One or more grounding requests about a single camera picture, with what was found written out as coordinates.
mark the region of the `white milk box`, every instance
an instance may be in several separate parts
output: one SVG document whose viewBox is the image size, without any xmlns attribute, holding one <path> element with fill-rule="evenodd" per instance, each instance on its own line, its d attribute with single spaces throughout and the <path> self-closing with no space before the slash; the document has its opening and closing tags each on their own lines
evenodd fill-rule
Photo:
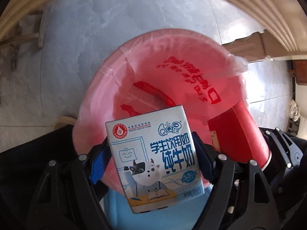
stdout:
<svg viewBox="0 0 307 230">
<path fill-rule="evenodd" d="M 181 105 L 106 123 L 120 182 L 133 213 L 163 209 L 204 193 Z"/>
</svg>

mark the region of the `trash bag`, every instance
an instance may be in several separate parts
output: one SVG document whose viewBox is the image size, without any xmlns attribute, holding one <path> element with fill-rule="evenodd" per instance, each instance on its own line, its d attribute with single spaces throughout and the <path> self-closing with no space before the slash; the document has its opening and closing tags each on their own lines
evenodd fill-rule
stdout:
<svg viewBox="0 0 307 230">
<path fill-rule="evenodd" d="M 94 76 L 73 129 L 76 151 L 88 153 L 102 143 L 108 121 L 175 105 L 183 105 L 191 131 L 211 144 L 207 121 L 240 101 L 247 105 L 246 70 L 244 59 L 196 32 L 140 35 L 112 53 Z M 123 194 L 112 158 L 102 181 Z"/>
</svg>

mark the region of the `blue badge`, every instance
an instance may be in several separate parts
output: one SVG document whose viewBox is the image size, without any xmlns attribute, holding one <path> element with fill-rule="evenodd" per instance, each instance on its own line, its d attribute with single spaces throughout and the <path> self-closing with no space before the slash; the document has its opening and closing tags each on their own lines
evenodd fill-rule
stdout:
<svg viewBox="0 0 307 230">
<path fill-rule="evenodd" d="M 185 173 L 183 173 L 181 181 L 185 183 L 191 183 L 195 180 L 196 174 L 197 174 L 196 171 L 188 170 Z"/>
</svg>

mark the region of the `blue gripper pad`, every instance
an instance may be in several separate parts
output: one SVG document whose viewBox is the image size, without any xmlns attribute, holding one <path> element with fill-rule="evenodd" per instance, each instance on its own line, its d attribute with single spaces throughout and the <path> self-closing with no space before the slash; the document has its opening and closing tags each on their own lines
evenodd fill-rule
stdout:
<svg viewBox="0 0 307 230">
<path fill-rule="evenodd" d="M 92 164 L 92 172 L 90 175 L 92 184 L 96 184 L 97 181 L 102 178 L 111 156 L 112 154 L 109 146 L 104 147 L 102 151 L 99 152 Z"/>
</svg>

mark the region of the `screw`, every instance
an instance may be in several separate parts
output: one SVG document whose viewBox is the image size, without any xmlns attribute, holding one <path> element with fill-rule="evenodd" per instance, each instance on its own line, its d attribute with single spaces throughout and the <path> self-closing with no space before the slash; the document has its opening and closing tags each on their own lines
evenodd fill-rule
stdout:
<svg viewBox="0 0 307 230">
<path fill-rule="evenodd" d="M 227 160 L 227 156 L 225 156 L 224 154 L 219 154 L 218 158 L 222 161 L 226 161 Z"/>
<path fill-rule="evenodd" d="M 78 158 L 79 158 L 80 161 L 85 161 L 87 159 L 87 155 L 82 154 Z"/>
<path fill-rule="evenodd" d="M 49 162 L 49 166 L 50 167 L 53 167 L 53 166 L 55 166 L 56 165 L 56 161 L 55 160 L 51 160 L 50 162 Z"/>
<path fill-rule="evenodd" d="M 238 187 L 238 186 L 239 186 L 239 182 L 240 182 L 239 180 L 235 180 L 233 184 L 234 184 L 236 187 Z"/>
<path fill-rule="evenodd" d="M 233 210 L 234 210 L 234 206 L 230 206 L 228 209 L 227 209 L 227 212 L 232 214 L 233 213 Z"/>
<path fill-rule="evenodd" d="M 257 163 L 256 160 L 251 159 L 250 164 L 253 165 L 253 166 L 257 166 L 258 163 Z"/>
</svg>

